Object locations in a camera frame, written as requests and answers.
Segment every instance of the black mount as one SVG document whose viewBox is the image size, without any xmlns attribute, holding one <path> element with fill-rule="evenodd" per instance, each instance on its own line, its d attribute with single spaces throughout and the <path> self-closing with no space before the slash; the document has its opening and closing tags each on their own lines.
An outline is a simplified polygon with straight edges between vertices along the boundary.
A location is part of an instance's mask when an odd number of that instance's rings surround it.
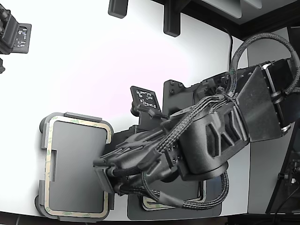
<svg viewBox="0 0 300 225">
<path fill-rule="evenodd" d="M 191 0 L 166 0 L 164 12 L 164 33 L 172 37 L 180 35 L 180 14 Z M 117 18 L 127 15 L 128 0 L 110 0 L 108 14 Z"/>
</svg>

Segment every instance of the metal frame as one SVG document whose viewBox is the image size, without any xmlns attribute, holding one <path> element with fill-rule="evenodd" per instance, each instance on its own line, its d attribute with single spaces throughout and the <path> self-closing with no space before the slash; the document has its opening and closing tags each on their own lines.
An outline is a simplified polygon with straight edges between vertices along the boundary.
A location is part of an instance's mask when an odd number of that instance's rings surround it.
<svg viewBox="0 0 300 225">
<path fill-rule="evenodd" d="M 180 35 L 180 13 L 207 23 L 241 40 L 256 33 L 274 32 L 278 29 L 300 22 L 300 1 L 273 10 L 241 25 L 197 4 L 191 0 L 152 0 L 164 5 L 164 33 L 173 37 Z M 109 15 L 124 18 L 127 14 L 128 0 L 110 0 Z"/>
<path fill-rule="evenodd" d="M 53 216 L 68 216 L 68 217 L 85 217 L 85 218 L 102 218 L 107 215 L 108 212 L 108 193 L 104 192 L 104 205 L 103 205 L 103 211 L 100 213 L 83 213 L 83 212 L 65 212 L 65 211 L 56 211 L 52 210 L 49 207 L 49 193 L 50 193 L 50 171 L 51 171 L 51 153 L 52 153 L 52 137 L 53 137 L 53 127 L 54 123 L 56 121 L 62 121 L 67 123 L 74 123 L 74 124 L 80 124 L 85 125 L 89 127 L 96 127 L 96 128 L 102 128 L 107 131 L 107 139 L 106 143 L 110 143 L 112 140 L 112 131 L 111 128 L 104 123 L 98 123 L 93 121 L 87 121 L 87 120 L 79 120 L 74 119 L 70 117 L 64 117 L 64 116 L 54 116 L 51 118 L 49 122 L 49 130 L 47 132 L 47 154 L 46 154 L 46 162 L 45 162 L 45 210 Z"/>
</svg>

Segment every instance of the braided cable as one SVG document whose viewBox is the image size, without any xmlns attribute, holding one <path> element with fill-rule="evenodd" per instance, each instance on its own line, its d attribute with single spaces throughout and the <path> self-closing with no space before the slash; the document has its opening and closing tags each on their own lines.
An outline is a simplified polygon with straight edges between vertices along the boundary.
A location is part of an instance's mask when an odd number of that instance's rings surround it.
<svg viewBox="0 0 300 225">
<path fill-rule="evenodd" d="M 253 42 L 261 40 L 261 39 L 272 39 L 280 42 L 283 44 L 291 53 L 292 58 L 295 61 L 296 65 L 296 76 L 294 81 L 290 84 L 288 88 L 284 90 L 284 92 L 289 95 L 292 90 L 295 88 L 299 78 L 300 78 L 300 59 L 295 52 L 293 46 L 285 40 L 283 37 L 277 35 L 277 34 L 271 34 L 271 33 L 260 33 L 260 34 L 255 34 L 252 37 L 248 38 L 235 52 L 232 62 L 230 64 L 230 85 L 227 87 L 226 93 L 229 96 L 232 96 L 235 93 L 236 90 L 236 84 L 237 84 L 237 68 L 238 68 L 238 63 L 240 60 L 240 57 L 242 56 L 243 52 L 251 45 Z"/>
<path fill-rule="evenodd" d="M 221 100 L 219 96 L 206 96 L 198 102 L 194 108 L 188 112 L 177 125 L 168 133 L 157 145 L 158 152 L 164 152 L 173 142 L 177 141 L 180 135 L 193 123 L 194 118 L 212 103 L 217 103 Z"/>
</svg>

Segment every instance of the black panel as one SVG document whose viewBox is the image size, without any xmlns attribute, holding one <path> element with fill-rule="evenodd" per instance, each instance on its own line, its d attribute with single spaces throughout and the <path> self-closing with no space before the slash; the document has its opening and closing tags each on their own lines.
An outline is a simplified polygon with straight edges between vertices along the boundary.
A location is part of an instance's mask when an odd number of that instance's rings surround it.
<svg viewBox="0 0 300 225">
<path fill-rule="evenodd" d="M 264 80 L 262 71 L 258 67 L 237 97 L 251 142 L 282 136 L 278 117 Z"/>
</svg>

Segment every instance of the white surface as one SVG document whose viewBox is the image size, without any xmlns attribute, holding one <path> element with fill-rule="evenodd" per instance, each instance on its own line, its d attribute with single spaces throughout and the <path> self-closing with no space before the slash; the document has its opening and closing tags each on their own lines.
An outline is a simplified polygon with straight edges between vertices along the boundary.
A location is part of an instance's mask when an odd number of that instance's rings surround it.
<svg viewBox="0 0 300 225">
<path fill-rule="evenodd" d="M 115 132 L 138 122 L 130 113 L 130 86 L 156 92 L 174 79 L 186 87 L 227 70 L 227 34 L 182 15 L 181 35 L 163 33 L 163 6 L 130 0 L 124 19 L 109 16 L 109 0 L 2 0 L 21 23 L 32 23 L 30 52 L 3 56 L 0 76 L 0 211 L 38 216 L 34 198 L 44 179 L 40 121 L 53 112 L 102 117 Z M 241 41 L 234 41 L 234 50 Z M 240 60 L 246 67 L 247 55 Z M 245 213 L 249 154 L 230 160 L 226 214 Z M 127 219 L 127 198 L 116 198 L 109 220 Z M 239 204 L 231 211 L 233 204 Z"/>
</svg>

